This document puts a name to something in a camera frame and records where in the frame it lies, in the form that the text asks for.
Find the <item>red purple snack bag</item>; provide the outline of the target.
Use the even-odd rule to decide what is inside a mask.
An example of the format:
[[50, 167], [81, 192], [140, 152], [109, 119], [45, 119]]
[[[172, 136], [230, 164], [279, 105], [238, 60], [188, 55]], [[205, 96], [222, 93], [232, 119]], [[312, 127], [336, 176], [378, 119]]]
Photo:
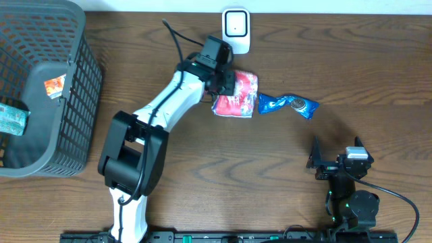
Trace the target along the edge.
[[235, 70], [234, 95], [219, 95], [212, 111], [222, 117], [251, 118], [257, 99], [258, 77], [250, 72]]

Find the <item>blue Oreo cookie pack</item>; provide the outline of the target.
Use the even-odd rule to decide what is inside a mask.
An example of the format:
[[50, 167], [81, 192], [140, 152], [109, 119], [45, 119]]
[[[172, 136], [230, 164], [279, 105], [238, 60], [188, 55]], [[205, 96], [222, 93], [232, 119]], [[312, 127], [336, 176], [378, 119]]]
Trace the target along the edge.
[[291, 107], [305, 119], [312, 119], [314, 112], [319, 108], [319, 103], [295, 94], [280, 97], [270, 97], [263, 93], [259, 95], [258, 112], [260, 114], [271, 113], [283, 107]]

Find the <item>small orange snack box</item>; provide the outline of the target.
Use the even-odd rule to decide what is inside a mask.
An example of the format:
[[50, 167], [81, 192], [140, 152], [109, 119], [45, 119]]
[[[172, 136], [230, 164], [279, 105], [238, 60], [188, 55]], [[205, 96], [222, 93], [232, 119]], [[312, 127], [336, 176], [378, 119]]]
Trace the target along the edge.
[[65, 84], [65, 78], [66, 74], [63, 74], [56, 78], [44, 81], [45, 90], [50, 99], [56, 99], [61, 96]]

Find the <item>teal green snack packet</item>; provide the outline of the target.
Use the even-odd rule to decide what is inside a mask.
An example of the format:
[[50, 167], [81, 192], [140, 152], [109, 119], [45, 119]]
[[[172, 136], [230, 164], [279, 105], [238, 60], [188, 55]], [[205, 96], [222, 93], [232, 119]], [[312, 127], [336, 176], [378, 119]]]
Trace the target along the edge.
[[1, 104], [1, 132], [22, 136], [26, 128], [29, 111]]

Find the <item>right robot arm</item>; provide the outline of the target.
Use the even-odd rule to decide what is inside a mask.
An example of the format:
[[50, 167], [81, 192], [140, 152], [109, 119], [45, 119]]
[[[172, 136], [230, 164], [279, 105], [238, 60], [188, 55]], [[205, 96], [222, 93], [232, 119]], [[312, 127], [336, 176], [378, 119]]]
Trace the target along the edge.
[[363, 146], [360, 138], [346, 147], [345, 153], [335, 160], [322, 158], [319, 141], [314, 138], [306, 167], [315, 169], [316, 180], [329, 182], [325, 199], [327, 214], [332, 216], [334, 226], [323, 233], [328, 242], [370, 242], [369, 232], [376, 226], [379, 197], [366, 190], [357, 190], [356, 180], [367, 175], [374, 158]]

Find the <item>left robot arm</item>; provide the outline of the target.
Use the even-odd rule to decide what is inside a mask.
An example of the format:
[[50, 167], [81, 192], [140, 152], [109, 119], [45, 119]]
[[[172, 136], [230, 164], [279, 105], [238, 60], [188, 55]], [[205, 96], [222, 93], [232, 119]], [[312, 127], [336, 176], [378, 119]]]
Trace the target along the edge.
[[234, 93], [233, 60], [231, 51], [192, 53], [181, 59], [169, 84], [148, 105], [114, 115], [98, 164], [113, 199], [110, 242], [144, 239], [147, 198], [163, 173], [169, 133], [205, 94]]

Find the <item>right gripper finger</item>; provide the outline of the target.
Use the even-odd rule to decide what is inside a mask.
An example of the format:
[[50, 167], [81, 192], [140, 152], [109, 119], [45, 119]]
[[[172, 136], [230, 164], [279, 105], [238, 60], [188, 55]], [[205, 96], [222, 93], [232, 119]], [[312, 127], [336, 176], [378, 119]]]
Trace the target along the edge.
[[[363, 142], [361, 141], [361, 139], [360, 139], [360, 137], [359, 136], [356, 136], [355, 137], [355, 139], [354, 139], [354, 145], [355, 146], [363, 146], [364, 148], [365, 148], [365, 146], [364, 146], [364, 144], [363, 144]], [[367, 161], [370, 161], [370, 162], [373, 162], [374, 161], [374, 158], [371, 156], [371, 154], [368, 152], [368, 154], [369, 154], [369, 158], [367, 159]]]
[[312, 146], [312, 150], [310, 152], [309, 158], [308, 158], [308, 164], [309, 165], [321, 165], [322, 164], [321, 152], [319, 149], [319, 141], [318, 141], [318, 138], [316, 136], [313, 139], [313, 146]]

